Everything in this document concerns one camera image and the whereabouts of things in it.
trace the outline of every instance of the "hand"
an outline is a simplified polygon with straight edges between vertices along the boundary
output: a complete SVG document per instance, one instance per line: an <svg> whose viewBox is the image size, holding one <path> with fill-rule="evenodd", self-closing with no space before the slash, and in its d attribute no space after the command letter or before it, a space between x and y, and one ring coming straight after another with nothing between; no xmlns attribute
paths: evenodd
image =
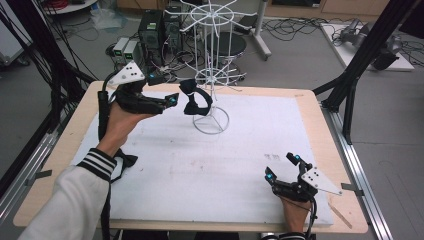
<svg viewBox="0 0 424 240"><path fill-rule="evenodd" d="M281 197L284 207L284 218L289 232L303 233L303 225L311 209L311 202L297 202Z"/></svg>
<svg viewBox="0 0 424 240"><path fill-rule="evenodd" d="M127 141L128 134L135 128L137 123L153 116L154 114L129 113L122 110L118 103L112 103L106 134L96 148L113 157Z"/></svg>

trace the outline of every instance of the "computer tower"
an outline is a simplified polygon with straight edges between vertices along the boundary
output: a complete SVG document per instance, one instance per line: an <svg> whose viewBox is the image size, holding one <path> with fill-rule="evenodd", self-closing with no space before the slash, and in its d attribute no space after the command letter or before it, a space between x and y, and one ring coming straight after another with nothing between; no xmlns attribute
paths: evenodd
<svg viewBox="0 0 424 240"><path fill-rule="evenodd" d="M168 12L171 13L180 13L180 6L168 6L166 8ZM165 13L164 17L165 22L165 33L167 36L168 42L168 51L176 54L183 50L182 37L181 37L181 15L174 15Z"/></svg>
<svg viewBox="0 0 424 240"><path fill-rule="evenodd" d="M147 9L143 12L138 35L146 65L164 65L165 56L162 54L166 53L166 46L164 46L166 38L162 10Z"/></svg>

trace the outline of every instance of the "white wire rack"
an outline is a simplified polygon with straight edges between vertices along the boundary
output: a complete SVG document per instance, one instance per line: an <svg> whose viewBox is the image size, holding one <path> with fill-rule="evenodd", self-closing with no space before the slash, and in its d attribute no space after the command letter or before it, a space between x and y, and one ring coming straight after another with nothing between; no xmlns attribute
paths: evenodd
<svg viewBox="0 0 424 240"><path fill-rule="evenodd" d="M236 56L231 55L231 43L232 43L232 35L233 35L233 25L237 25L244 29L250 29L250 27L243 26L237 22L234 21L235 16L253 16L256 15L256 13L252 14L246 14L246 13L240 13L240 12L234 12L232 11L229 6L233 3L237 2L237 0L234 0L228 4L225 5L218 5L218 4L212 4L210 0L208 0L208 4L204 4L201 6L196 6L190 3L186 3L184 1L181 1L182 4L188 5L192 8L190 12L169 12L166 11L166 13L171 15L188 15L192 19L192 23L185 27L184 29L181 29L181 32L187 32L189 29L194 28L193 31L193 38L194 41L194 47L195 47L195 61L196 61L196 67L192 67L189 64L187 66L191 69L193 69L195 74L196 82L198 83L199 87L209 91L212 98L217 100L216 97L216 90L219 90L223 87L230 87L236 91L237 89L230 86L233 84L237 79L244 77L246 74L233 74L236 69L230 69L230 64L233 59L235 59ZM228 42L228 51L226 56L222 56L219 53L220 51L220 31L221 27L224 25L229 25L229 42ZM205 54L205 65L203 67L199 66L197 59L198 59L198 51L202 51L202 46L199 46L200 44L197 43L197 31L196 29L198 27L202 28L203 31L203 52ZM220 60L225 59L224 64L220 64ZM212 106L211 111L207 116L194 116L193 117L193 124L195 127L206 134L218 134L223 131L225 131L229 125L230 119L227 112L219 107L216 107L215 105Z"/></svg>

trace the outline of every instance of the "floor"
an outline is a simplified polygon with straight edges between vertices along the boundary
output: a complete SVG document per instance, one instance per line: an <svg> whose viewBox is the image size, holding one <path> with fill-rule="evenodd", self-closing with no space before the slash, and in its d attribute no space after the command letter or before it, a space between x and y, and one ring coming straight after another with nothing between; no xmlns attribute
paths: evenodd
<svg viewBox="0 0 424 240"><path fill-rule="evenodd" d="M87 67L104 79L113 71L105 49L120 36L131 36L138 21L124 21L124 28L94 30L92 23L82 23L88 12L65 16L63 23L75 31L69 38L73 50ZM239 86L314 89L343 72L330 44L319 30L298 34L282 42L268 32L262 33L272 56L264 61L246 36L246 53L237 59L247 72ZM403 35L404 39L423 40ZM58 42L69 56L63 42ZM181 77L190 77L184 72ZM357 86L352 124L352 141L369 183L394 239L424 238L424 68L412 72L366 71ZM19 154L26 141L49 110L49 94L34 66L11 66L0 72L0 176ZM317 98L324 100L328 93ZM0 239L16 239L22 228L13 226L12 210L0 226ZM171 239L192 239L191 232L172 232ZM97 233L95 239L101 239ZM259 239L256 233L242 233L242 240ZM365 234L318 234L318 239L375 239L372 229Z"/></svg>

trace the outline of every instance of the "white surface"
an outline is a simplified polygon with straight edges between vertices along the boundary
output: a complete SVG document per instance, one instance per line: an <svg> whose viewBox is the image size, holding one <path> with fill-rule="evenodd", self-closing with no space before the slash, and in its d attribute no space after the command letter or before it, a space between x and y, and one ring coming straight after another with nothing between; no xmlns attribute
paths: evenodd
<svg viewBox="0 0 424 240"><path fill-rule="evenodd" d="M303 174L302 179L315 189L333 193L339 196L343 194L341 189L336 187L336 185L334 185L334 183L328 179L325 173L323 173L317 167L313 167L305 174Z"/></svg>
<svg viewBox="0 0 424 240"><path fill-rule="evenodd" d="M115 76L109 80L109 85L116 86L119 84L130 83L144 80L144 74L134 61L129 62Z"/></svg>
<svg viewBox="0 0 424 240"><path fill-rule="evenodd" d="M315 165L296 100L231 95L218 95L218 100L215 104L230 115L230 126L218 135L195 129L192 116L183 113L184 94L176 107L138 124L123 151L139 159L112 185L112 219L284 222L265 168L293 182L298 168L285 158L287 152ZM96 116L72 164L97 145L97 126ZM325 194L316 199L316 225L332 224Z"/></svg>
<svg viewBox="0 0 424 240"><path fill-rule="evenodd" d="M333 47L334 51L336 52L337 56L339 57L340 61L343 63L343 65L346 67L349 65L350 61L352 61L353 56L355 55L357 48L354 47L351 43L345 42L342 43L340 46L335 46L332 43L331 35L334 33L334 31L337 31L337 33L340 33L341 29L347 27L348 25L343 24L321 24L321 28L324 31L324 35L327 37L327 40L329 41L330 45ZM392 65L390 65L387 69L387 71L412 71L414 67L400 54L396 54L397 57L399 57L398 60L396 60ZM372 66L368 66L368 70L373 70Z"/></svg>
<svg viewBox="0 0 424 240"><path fill-rule="evenodd" d="M55 15L55 14L62 14L62 13L69 13L69 12L75 12L78 10L81 10L83 8L91 6L93 3L97 2L97 0L86 0L84 4L69 4L63 9L54 11L53 9L45 9L45 12L47 14Z"/></svg>

